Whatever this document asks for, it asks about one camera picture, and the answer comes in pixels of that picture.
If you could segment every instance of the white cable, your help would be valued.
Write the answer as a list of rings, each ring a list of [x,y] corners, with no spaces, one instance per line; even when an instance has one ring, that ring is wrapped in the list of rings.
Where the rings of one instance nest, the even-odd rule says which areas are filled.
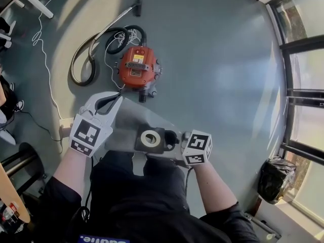
[[[54,98],[53,98],[52,87],[51,87],[51,73],[50,73],[49,68],[47,67],[47,55],[46,55],[46,53],[45,53],[45,51],[44,51],[44,41],[41,39],[41,35],[42,35],[42,28],[43,28],[43,26],[42,26],[42,22],[41,22],[41,16],[42,16],[42,15],[43,15],[43,13],[41,13],[40,16],[39,16],[39,18],[38,18],[38,20],[39,20],[39,24],[40,24],[40,29],[39,29],[38,32],[35,33],[35,35],[34,35],[33,38],[31,39],[31,41],[33,42],[33,43],[32,43],[33,46],[35,46],[35,45],[38,43],[38,41],[41,41],[41,42],[42,42],[42,52],[43,52],[44,55],[45,55],[45,67],[46,67],[46,69],[47,69],[47,71],[48,71],[48,73],[49,73],[49,85],[50,85],[51,98],[52,98],[52,101],[53,101],[54,105],[55,105],[56,108],[57,108],[57,112],[58,112],[58,114],[59,114],[60,119],[63,119],[62,116],[61,116],[61,114],[60,114],[59,106],[57,105],[57,103],[55,102],[55,100],[54,100]]]
[[[135,29],[130,29],[128,30],[128,32],[130,33],[130,37],[129,37],[129,40],[128,40],[128,44],[133,44],[133,45],[138,45],[138,44],[135,44],[133,43],[133,40],[135,39],[138,39],[138,41],[140,41],[140,39],[137,37],[137,32]],[[113,81],[113,83],[118,87],[118,89],[123,89],[125,87],[125,84],[120,87],[119,85],[117,85],[117,83],[115,82],[115,80],[113,79],[113,69],[111,66],[109,66],[106,62],[106,55],[107,55],[107,50],[109,48],[109,46],[115,41],[117,40],[118,41],[118,48],[123,44],[124,42],[124,39],[125,39],[125,34],[123,32],[118,32],[114,35],[114,39],[111,41],[111,43],[108,44],[106,50],[105,50],[105,57],[104,57],[104,61],[105,61],[105,65],[107,67],[109,67],[111,69],[111,80]]]

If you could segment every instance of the vacuum cleaner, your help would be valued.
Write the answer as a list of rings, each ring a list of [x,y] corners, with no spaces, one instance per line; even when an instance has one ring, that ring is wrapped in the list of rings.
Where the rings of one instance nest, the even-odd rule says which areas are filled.
[[[147,96],[154,97],[157,94],[155,82],[158,80],[161,75],[161,68],[159,62],[154,55],[154,51],[146,46],[146,33],[145,31],[137,26],[130,25],[123,27],[112,27],[119,19],[125,16],[130,11],[134,11],[135,16],[140,17],[142,13],[142,0],[136,0],[133,5],[128,7],[120,15],[117,16],[111,23],[109,23],[100,33],[94,34],[84,41],[77,51],[74,53],[69,73],[75,84],[78,86],[87,86],[89,85],[95,75],[96,75],[96,62],[93,56],[93,46],[95,42],[105,33],[111,32],[112,36],[108,39],[106,43],[107,46],[114,40],[114,36],[117,33],[123,33],[125,38],[116,49],[107,48],[108,54],[117,54],[121,52],[129,41],[129,30],[135,29],[141,33],[141,39],[138,46],[133,46],[128,48],[126,53],[123,55],[121,61],[119,62],[119,76],[120,80],[125,84],[126,87],[131,88],[133,91],[139,92],[139,101],[142,103],[146,102]],[[91,64],[91,74],[86,81],[79,81],[74,76],[74,63],[80,54],[80,51],[90,44],[88,50],[88,60]]]

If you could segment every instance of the black trash bag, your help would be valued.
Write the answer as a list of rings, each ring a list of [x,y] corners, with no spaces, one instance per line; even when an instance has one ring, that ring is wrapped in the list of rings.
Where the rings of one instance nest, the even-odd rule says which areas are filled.
[[[272,157],[261,170],[258,193],[270,204],[276,204],[292,188],[296,178],[296,165],[281,157]]]

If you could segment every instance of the black shirt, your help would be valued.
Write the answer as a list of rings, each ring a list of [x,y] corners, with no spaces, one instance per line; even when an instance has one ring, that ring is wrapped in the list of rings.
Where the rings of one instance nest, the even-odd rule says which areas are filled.
[[[198,219],[186,208],[175,211],[171,199],[159,199],[158,192],[143,193],[107,210],[104,200],[93,198],[85,223],[75,214],[81,197],[51,178],[42,196],[42,217],[34,242],[259,242],[238,204]],[[109,239],[96,241],[96,236]]]

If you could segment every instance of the floor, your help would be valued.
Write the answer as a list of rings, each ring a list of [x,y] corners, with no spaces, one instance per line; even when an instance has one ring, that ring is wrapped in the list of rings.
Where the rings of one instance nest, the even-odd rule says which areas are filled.
[[[78,87],[68,70],[78,46],[133,1],[53,0],[48,5],[54,18],[42,16],[42,39],[53,96],[63,118],[73,117],[93,93],[115,91],[110,70],[103,64],[105,37],[96,49],[100,71],[94,83]],[[6,78],[16,83],[18,96],[25,100],[25,109],[58,138],[59,118],[50,100],[42,45],[33,47],[31,41],[39,31],[39,11],[26,4],[25,9],[12,5],[5,15],[8,21],[17,19],[17,25],[12,47],[0,54],[1,63]],[[158,96],[146,107],[181,130],[212,134],[210,161],[247,209],[256,197],[260,167],[277,152],[285,126],[284,69],[265,6],[255,0],[143,0],[142,16],[127,15],[117,26],[130,24],[145,29],[148,45],[164,69]],[[87,70],[86,53],[77,60],[76,69]],[[137,95],[127,97],[137,101]],[[9,131],[18,143],[31,144],[47,174],[53,174],[63,155],[59,143],[25,114],[16,115]],[[62,146],[64,152],[67,139]],[[0,148],[0,159],[18,150],[4,141]],[[136,174],[144,161],[141,156],[134,158]],[[194,173],[189,178],[188,202],[193,215],[204,214]]]

